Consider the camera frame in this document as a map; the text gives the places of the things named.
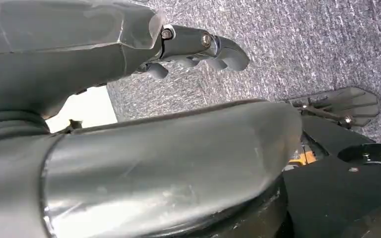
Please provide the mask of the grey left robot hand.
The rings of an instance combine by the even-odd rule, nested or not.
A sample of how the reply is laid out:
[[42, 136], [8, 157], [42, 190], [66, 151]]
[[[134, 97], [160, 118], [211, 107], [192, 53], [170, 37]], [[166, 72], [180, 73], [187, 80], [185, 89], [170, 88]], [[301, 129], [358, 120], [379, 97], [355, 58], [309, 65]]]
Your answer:
[[67, 99], [162, 62], [244, 70], [238, 44], [126, 0], [0, 0], [0, 238], [271, 237], [302, 134], [240, 100], [52, 133]]

